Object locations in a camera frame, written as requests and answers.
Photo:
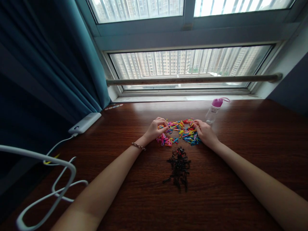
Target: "cable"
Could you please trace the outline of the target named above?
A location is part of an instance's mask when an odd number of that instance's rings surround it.
[[[70,140],[71,138],[76,137],[77,135],[78,135],[78,133],[74,133],[70,138],[65,139],[65,140],[61,140],[60,142],[58,142],[55,146],[52,147],[52,149],[50,149],[50,151],[46,154],[46,156],[49,156],[49,154],[52,152],[52,150],[53,150],[55,147],[57,147],[60,143],[62,143],[63,141]],[[45,160],[43,160],[43,164],[49,165],[49,166],[57,166],[57,165],[58,165],[58,164],[50,164],[50,163],[47,163]]]
[[[69,161],[69,163],[73,162],[75,159],[76,159],[76,157],[73,157],[73,158]],[[65,168],[63,169],[63,171],[60,173],[60,175],[58,176],[58,178],[55,180],[54,184],[52,185],[51,191],[54,193],[54,195],[55,195],[56,197],[59,197],[60,194],[57,193],[57,191],[55,190],[55,187],[56,187],[58,181],[60,180],[60,178],[62,177],[62,175],[63,175],[63,173],[65,172],[66,169],[67,169],[67,167],[65,167]],[[86,186],[89,185],[89,183],[88,183],[86,180],[80,180],[80,181],[76,181],[76,182],[72,183],[72,184],[70,185],[70,187],[73,186],[73,185],[76,185],[76,184],[78,184],[78,183],[84,183]],[[73,202],[73,201],[74,201],[73,199],[67,198],[67,197],[65,197],[65,196],[63,196],[62,199],[65,200],[65,201],[68,201],[68,202]]]
[[[10,147],[10,146],[5,146],[5,145],[0,145],[0,151],[4,151],[4,152],[10,152],[10,153],[15,153],[18,155],[23,155],[23,156],[28,156],[28,157],[32,157],[32,158],[37,158],[40,160],[47,160],[47,161],[52,161],[54,163],[57,163],[59,165],[63,165],[67,168],[70,169],[71,171],[71,176],[70,179],[68,180],[66,186],[56,192],[53,192],[39,200],[37,200],[36,202],[32,203],[31,205],[29,205],[27,208],[24,209],[24,211],[21,212],[21,214],[18,216],[17,220],[16,220],[16,224],[19,230],[21,231],[33,231],[37,228],[39,228],[51,215],[51,213],[54,211],[54,209],[56,208],[56,206],[59,204],[60,200],[62,199],[64,193],[66,193],[66,191],[68,190],[68,188],[70,187],[71,183],[73,182],[73,179],[75,178],[76,175],[76,168],[73,164],[64,161],[64,160],[60,160],[60,159],[56,159],[53,157],[49,157],[37,152],[32,152],[29,150],[25,150],[25,149],[20,149],[20,148],[15,148],[15,147]],[[48,213],[45,215],[45,217],[36,225],[28,227],[25,225],[25,223],[23,222],[23,216],[25,215],[25,213],[34,205],[36,205],[37,203],[45,200],[46,198],[61,192],[61,194],[59,195],[59,197],[56,199],[56,201],[54,202],[54,204],[52,205],[52,207],[50,208],[50,210],[48,211]]]
[[[50,193],[50,194],[42,197],[41,199],[33,202],[31,205],[29,205],[27,208],[25,208],[21,212],[21,214],[18,216],[18,218],[16,220],[16,224],[17,224],[17,227],[18,227],[18,229],[20,231],[33,231],[33,230],[36,230],[37,228],[39,228],[49,218],[49,216],[52,214],[54,209],[57,207],[57,205],[59,204],[61,199],[65,200],[65,201],[73,202],[74,201],[73,199],[64,197],[64,194],[66,193],[66,191],[68,190],[69,187],[71,187],[73,185],[76,185],[78,183],[84,183],[86,186],[89,184],[86,180],[80,180],[80,181],[76,181],[76,182],[72,183],[74,178],[75,178],[75,175],[76,175],[76,168],[75,168],[75,166],[71,162],[73,162],[76,159],[76,157],[73,157],[69,162],[67,162],[67,161],[64,161],[64,160],[60,160],[60,159],[48,156],[52,152],[52,150],[56,146],[58,146],[61,142],[69,140],[69,139],[71,139],[71,138],[73,138],[73,137],[75,137],[77,135],[78,135],[78,133],[74,133],[70,138],[58,142],[47,153],[47,155],[43,155],[43,154],[40,154],[40,153],[37,153],[37,152],[32,152],[32,151],[29,151],[29,150],[25,150],[25,149],[20,149],[20,148],[0,145],[0,151],[15,153],[15,154],[18,154],[18,155],[28,156],[28,157],[32,157],[32,158],[37,158],[37,159],[43,160],[43,163],[45,165],[47,165],[47,166],[62,165],[62,166],[65,167],[63,169],[63,171],[60,173],[60,175],[58,176],[58,178],[56,179],[56,181],[54,182],[54,184],[52,185],[52,188],[51,188],[52,193]],[[66,186],[64,188],[59,189],[59,190],[56,191],[55,190],[56,184],[58,183],[59,179],[62,177],[63,173],[65,172],[65,170],[67,168],[69,168],[71,170],[70,179],[69,179],[69,181],[67,182],[67,184],[66,184]],[[23,222],[23,216],[26,214],[26,212],[30,208],[32,208],[34,205],[38,204],[39,202],[41,202],[41,201],[45,200],[46,198],[51,197],[53,195],[55,195],[58,198],[56,199],[56,201],[54,202],[54,204],[52,205],[52,207],[50,208],[48,213],[45,215],[45,217],[38,224],[36,224],[34,226],[31,226],[31,227],[26,226],[25,223]]]

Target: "bottle cap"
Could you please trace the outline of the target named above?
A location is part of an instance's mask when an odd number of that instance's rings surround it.
[[[231,101],[228,99],[228,98],[217,98],[217,99],[214,99],[213,102],[212,102],[212,106],[214,107],[221,107],[222,103],[226,101],[228,103],[230,103]]]

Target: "table surface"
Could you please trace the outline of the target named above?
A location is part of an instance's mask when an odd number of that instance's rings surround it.
[[[128,103],[102,111],[102,117],[84,134],[60,148],[60,158],[77,156],[77,180],[92,181],[108,164],[145,133],[153,119],[203,119],[210,101]],[[234,100],[224,103],[213,130],[235,152],[308,200],[308,121],[270,100]],[[178,137],[174,131],[172,137]],[[172,182],[162,184],[172,170],[166,160],[182,146],[191,160],[188,191]],[[0,230],[16,230],[18,214],[30,203],[51,193],[62,167],[55,169],[24,200]],[[68,180],[66,172],[58,186]],[[72,186],[75,198],[84,185]],[[25,223],[35,225],[55,197],[34,206]],[[69,202],[61,201],[38,230],[48,230]],[[173,147],[156,141],[138,157],[98,230],[281,230],[231,168],[204,144],[190,146],[182,139]]]

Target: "beaded bracelet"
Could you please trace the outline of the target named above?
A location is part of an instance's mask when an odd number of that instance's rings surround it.
[[[139,144],[136,144],[135,142],[132,142],[132,145],[134,145],[135,147],[141,148],[143,151],[146,150],[144,147],[140,146]]]

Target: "water bottle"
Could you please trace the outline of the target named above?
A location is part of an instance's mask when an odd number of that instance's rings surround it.
[[[231,101],[228,98],[217,98],[214,99],[212,102],[212,105],[208,111],[208,113],[205,116],[205,122],[209,125],[212,125],[216,119],[216,115],[218,113],[218,110],[220,109],[222,103],[226,101],[230,103]]]

